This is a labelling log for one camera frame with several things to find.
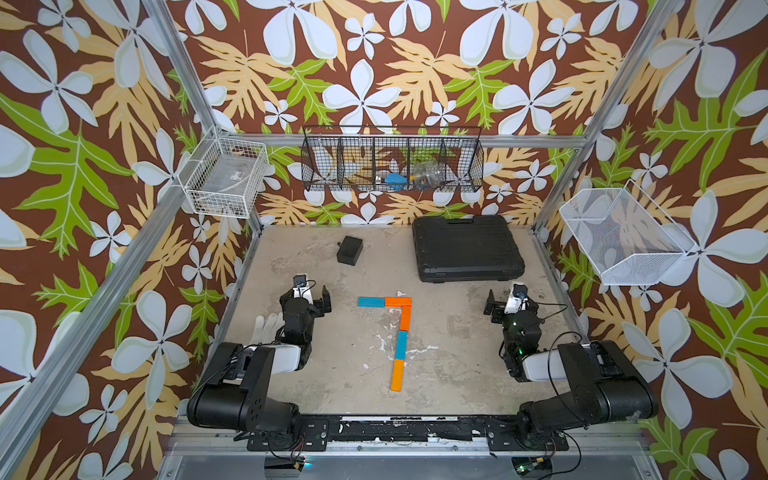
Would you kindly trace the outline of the short orange block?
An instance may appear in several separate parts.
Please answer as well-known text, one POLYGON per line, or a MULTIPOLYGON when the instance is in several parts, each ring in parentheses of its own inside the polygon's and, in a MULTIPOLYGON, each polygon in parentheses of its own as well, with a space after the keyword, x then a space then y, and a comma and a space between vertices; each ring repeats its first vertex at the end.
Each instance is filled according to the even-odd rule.
POLYGON ((387 297, 385 299, 385 306, 388 308, 402 308, 411 305, 412 299, 408 297, 387 297))

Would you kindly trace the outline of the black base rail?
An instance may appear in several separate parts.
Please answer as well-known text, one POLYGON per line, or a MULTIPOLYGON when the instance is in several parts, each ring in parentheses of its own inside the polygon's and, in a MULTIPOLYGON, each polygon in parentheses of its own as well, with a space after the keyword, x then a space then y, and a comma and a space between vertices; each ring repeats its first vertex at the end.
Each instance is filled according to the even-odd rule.
POLYGON ((530 422, 517 415, 458 416, 361 416, 301 414, 294 431, 282 435, 257 431, 247 436, 253 452, 297 450, 324 452, 331 443, 427 443, 431 440, 471 442, 478 440, 492 452, 566 452, 563 433, 537 433, 530 422))

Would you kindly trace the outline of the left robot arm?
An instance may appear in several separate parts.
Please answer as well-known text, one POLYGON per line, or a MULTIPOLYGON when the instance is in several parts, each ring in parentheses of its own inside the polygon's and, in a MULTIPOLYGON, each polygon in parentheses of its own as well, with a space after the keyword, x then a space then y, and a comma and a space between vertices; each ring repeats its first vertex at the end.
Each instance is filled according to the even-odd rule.
POLYGON ((202 428, 296 436, 299 408, 268 396, 273 376, 303 369, 312 353, 315 321, 332 311, 327 288, 314 299, 307 286, 280 297, 284 324, 273 340, 221 343, 187 404, 189 422, 202 428))

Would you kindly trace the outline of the large black tool case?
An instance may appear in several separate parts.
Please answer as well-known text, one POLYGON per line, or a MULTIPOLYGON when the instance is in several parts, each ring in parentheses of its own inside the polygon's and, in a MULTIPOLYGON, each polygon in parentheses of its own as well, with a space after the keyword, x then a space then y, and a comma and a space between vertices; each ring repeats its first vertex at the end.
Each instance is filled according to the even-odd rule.
POLYGON ((524 259, 500 216, 420 217, 412 224, 421 281, 508 281, 525 272, 524 259))

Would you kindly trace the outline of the teal block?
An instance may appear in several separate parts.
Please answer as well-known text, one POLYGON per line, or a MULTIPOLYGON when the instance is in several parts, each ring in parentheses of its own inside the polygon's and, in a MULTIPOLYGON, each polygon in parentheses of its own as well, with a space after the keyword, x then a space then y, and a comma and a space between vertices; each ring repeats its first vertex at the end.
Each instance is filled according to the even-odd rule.
POLYGON ((406 360, 408 331, 399 330, 396 340, 395 359, 398 361, 406 360))
POLYGON ((386 299, 381 297, 359 297, 357 306, 361 308, 385 308, 386 299))

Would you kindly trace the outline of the red-orange block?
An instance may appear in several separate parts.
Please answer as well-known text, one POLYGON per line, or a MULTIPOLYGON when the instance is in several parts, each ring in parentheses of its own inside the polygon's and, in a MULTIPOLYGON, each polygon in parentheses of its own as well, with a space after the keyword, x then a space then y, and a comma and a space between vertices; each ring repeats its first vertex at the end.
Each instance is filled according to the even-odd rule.
POLYGON ((410 305, 403 305, 401 307, 401 319, 399 329, 403 332, 410 331, 412 307, 410 305))

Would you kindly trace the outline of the small black box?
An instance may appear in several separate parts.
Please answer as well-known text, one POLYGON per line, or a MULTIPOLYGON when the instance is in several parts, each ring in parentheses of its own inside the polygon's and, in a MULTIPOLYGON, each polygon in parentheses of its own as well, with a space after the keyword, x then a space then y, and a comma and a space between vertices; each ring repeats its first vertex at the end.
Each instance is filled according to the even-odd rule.
POLYGON ((345 236, 338 244, 337 261, 344 265, 355 266, 363 250, 363 240, 353 236, 345 236))

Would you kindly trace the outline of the blue object in basket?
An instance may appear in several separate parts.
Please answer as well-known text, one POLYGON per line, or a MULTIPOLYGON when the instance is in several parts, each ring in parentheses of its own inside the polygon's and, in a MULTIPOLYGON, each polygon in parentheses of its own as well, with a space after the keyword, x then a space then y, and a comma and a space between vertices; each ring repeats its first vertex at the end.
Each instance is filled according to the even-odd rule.
POLYGON ((385 185, 393 191, 402 190, 408 184, 408 179, 400 174, 390 173, 384 180, 385 185))

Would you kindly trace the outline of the white mesh basket right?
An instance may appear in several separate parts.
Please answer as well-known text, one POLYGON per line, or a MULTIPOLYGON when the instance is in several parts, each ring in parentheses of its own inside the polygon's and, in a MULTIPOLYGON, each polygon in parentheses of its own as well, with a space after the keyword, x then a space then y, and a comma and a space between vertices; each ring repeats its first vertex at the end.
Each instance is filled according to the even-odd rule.
POLYGON ((559 215, 602 284, 651 286, 685 257, 696 242, 639 184, 585 188, 559 215))

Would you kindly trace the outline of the light orange block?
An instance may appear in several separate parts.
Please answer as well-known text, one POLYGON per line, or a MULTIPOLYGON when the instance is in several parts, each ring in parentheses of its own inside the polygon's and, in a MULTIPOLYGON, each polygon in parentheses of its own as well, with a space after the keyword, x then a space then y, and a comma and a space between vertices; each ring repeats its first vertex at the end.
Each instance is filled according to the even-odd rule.
POLYGON ((394 392, 401 392, 403 388, 405 362, 400 359, 395 359, 393 364, 393 373, 391 379, 390 389, 394 392))

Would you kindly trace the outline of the white glove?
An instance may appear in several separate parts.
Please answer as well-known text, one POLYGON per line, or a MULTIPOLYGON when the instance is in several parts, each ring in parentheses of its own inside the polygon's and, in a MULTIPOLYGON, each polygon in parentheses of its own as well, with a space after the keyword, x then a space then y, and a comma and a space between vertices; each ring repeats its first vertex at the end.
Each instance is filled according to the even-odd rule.
POLYGON ((279 343, 282 338, 284 319, 282 313, 270 313, 256 317, 250 344, 279 343))

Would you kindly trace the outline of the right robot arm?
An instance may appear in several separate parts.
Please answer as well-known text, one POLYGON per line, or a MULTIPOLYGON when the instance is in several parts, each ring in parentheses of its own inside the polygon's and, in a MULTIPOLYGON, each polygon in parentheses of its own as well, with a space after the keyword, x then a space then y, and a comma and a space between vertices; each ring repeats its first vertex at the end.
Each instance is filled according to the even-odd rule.
POLYGON ((492 293, 487 297, 484 314, 501 326, 498 355, 507 373, 519 383, 546 382, 555 389, 549 399, 525 402, 516 414, 489 421, 491 449, 559 449, 566 430, 658 414, 658 396, 615 342, 586 341, 566 331, 574 342, 557 337, 549 349, 540 349, 545 320, 538 310, 521 284, 504 301, 492 293), (559 382, 568 384, 566 392, 556 389, 559 382))

